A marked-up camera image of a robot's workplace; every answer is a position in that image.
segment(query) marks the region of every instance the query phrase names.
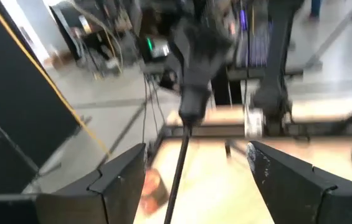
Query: metal rod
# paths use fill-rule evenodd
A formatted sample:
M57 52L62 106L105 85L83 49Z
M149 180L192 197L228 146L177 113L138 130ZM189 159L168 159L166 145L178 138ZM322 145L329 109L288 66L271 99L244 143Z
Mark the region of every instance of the metal rod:
M171 186L168 208L166 210L166 216L164 218L164 224L171 223L171 217L173 216L174 205L176 204L176 198L178 193L178 187L180 185L181 174L183 174L184 162L186 159L187 148L189 137L191 135L192 128L184 127L183 141L181 143L180 155L176 166L176 172L174 173L173 184Z

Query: concrete floor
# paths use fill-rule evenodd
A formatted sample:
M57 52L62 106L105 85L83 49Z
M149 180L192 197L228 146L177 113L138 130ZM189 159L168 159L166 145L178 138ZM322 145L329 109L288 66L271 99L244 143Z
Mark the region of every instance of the concrete floor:
M323 66L322 69L307 70L302 80L289 81L290 97L293 100L352 97L352 0L323 0L318 24L306 22L309 11L310 2L307 1L296 16L292 38L297 49L310 49L303 50L309 54L305 56L307 60L317 53ZM145 99L143 76L137 66L125 69L120 77L104 80L94 80L91 73L75 66L48 72L76 112L92 117L88 127L105 143L106 148L113 147L118 135ZM249 91L255 86L255 82L249 82ZM158 95L165 117L178 108L178 97L161 90ZM156 102L153 106L160 128L163 120ZM143 113L114 147L112 157L142 142L142 122ZM148 104L144 141L155 137L153 110ZM39 180L42 191L56 191L89 173L103 156L98 144L81 131L65 142L46 165L48 169L60 162L61 167Z

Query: wooden table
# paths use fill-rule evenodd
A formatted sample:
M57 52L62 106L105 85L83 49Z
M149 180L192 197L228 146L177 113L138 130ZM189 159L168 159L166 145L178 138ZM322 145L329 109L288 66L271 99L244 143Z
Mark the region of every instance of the wooden table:
M308 107L300 108L300 119ZM351 108L345 107L345 114ZM241 120L241 108L221 108L209 111L206 123L235 123ZM322 118L340 118L344 115L329 110ZM178 118L171 115L169 123L176 124ZM296 143L292 139L262 140L278 150L284 151L321 169L352 180L352 139L314 139L310 145ZM242 147L247 141L238 141ZM170 192L178 160L181 141L162 143L153 167L158 169ZM174 208L174 224L219 224L219 223L273 223L269 211L256 187L247 159L236 152L226 158L224 141L192 140L184 165L183 176ZM135 223L163 223L167 204L156 213L146 216L139 208Z

